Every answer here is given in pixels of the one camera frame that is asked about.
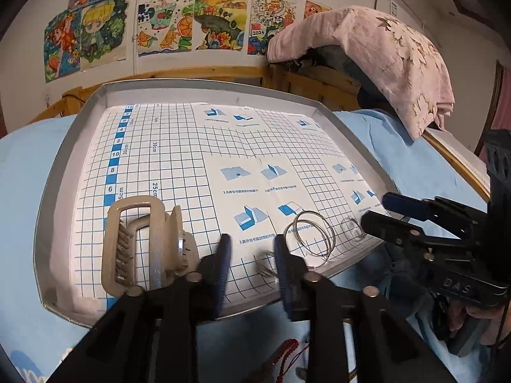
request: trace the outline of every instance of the bed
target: bed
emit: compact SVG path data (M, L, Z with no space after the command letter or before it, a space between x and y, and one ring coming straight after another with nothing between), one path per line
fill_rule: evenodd
M443 147L435 148L427 139L409 144L405 141L404 127L395 118L378 111L356 111L357 85L346 76L336 79L338 85L334 86L277 67L222 67L153 72L135 78L177 77L237 81L299 92L302 96L322 101L365 144L402 194L418 199L440 195L481 210L486 208L484 177L480 166L470 164L469 155L464 158L466 152L461 154L459 146L451 145L455 144L452 140L449 147L445 146L448 142L442 142L441 136L434 134L432 137ZM0 344L27 381L48 377L87 332L87 329L46 311L41 305L32 266L32 244L39 202L53 159L75 114L98 87L66 92L60 101L36 117L33 124L0 140L0 197L3 203L10 203L0 208L0 225L4 243L8 244L0 249L0 281L9 284L0 289L3 301ZM482 186L480 191L475 185ZM422 226L427 234L448 234L431 223ZM378 283L385 276L388 258L388 253L380 247L337 275L334 282L352 289ZM409 318L410 323L458 381L476 382L481 371L480 350L477 348L464 358L451 356L445 345L432 335L427 308L426 304L417 310ZM280 303L201 326L198 329L200 381L241 381L283 340L297 338L301 341L307 332L306 323L287 321ZM225 358L229 359L228 367L222 360ZM288 379L299 381L294 374Z

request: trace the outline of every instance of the pink cloth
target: pink cloth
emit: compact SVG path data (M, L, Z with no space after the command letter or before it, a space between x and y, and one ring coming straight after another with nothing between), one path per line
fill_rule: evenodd
M436 47L395 17L349 6L317 13L270 40L271 63L298 59L309 48L339 45L397 112L413 140L433 121L444 129L454 107L447 67Z
M511 130L511 70L504 68L499 103L492 121L493 130ZM486 150L483 148L479 158L486 162Z

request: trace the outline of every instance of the black cable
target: black cable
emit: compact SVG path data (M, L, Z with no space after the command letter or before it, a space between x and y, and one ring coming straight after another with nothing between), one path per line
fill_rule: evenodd
M62 97L63 98L67 98L67 97L75 98L75 99L79 100L81 103L85 103L85 101L82 98L78 98L76 95L73 95L72 93L66 93Z
M506 306L504 307L504 312L502 313L502 318L500 319L499 332L497 333L497 339L495 340L495 343L492 345L492 351L491 351L491 356L490 356L490 358L491 358L490 368L493 367L493 363L495 361L495 355L497 354L497 349L502 344L500 342L500 336L502 335L502 329L504 328L504 324L507 319L507 311L509 310L510 302L511 302L511 293L509 294L509 296L507 298Z

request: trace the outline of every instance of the screw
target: screw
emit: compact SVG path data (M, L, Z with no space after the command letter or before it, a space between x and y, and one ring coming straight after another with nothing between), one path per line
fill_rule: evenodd
M128 290L126 291L126 295L129 297L139 297L144 293L144 290L141 286L130 286Z
M202 275L198 272L190 272L187 275L187 281L188 282L200 282L202 279Z
M364 295L366 295L370 298L377 297L380 294L380 290L378 288L376 288L375 286L366 286L362 290L362 292L364 293Z
M316 272L309 271L303 275L303 278L309 282L318 282L321 279L321 275Z

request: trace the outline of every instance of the tray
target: tray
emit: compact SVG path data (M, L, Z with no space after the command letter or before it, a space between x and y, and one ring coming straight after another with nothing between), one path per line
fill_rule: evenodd
M267 253L272 238L301 209L317 210L336 232L332 257L317 269L333 276L382 242L361 235L354 220L368 208L384 211L379 198L389 191L399 192L319 102L210 80L105 84L71 125L44 189L34 242L40 299L46 309L83 326L115 302L100 282L102 222L109 205L126 195L156 195L167 211L181 205L185 230L193 233L201 257L214 251L221 232L233 236L225 317L278 299L275 278L258 274L256 263L274 268ZM321 235L301 228L307 245L323 250ZM292 242L292 252L321 265ZM148 238L142 233L138 243L137 279L147 288Z

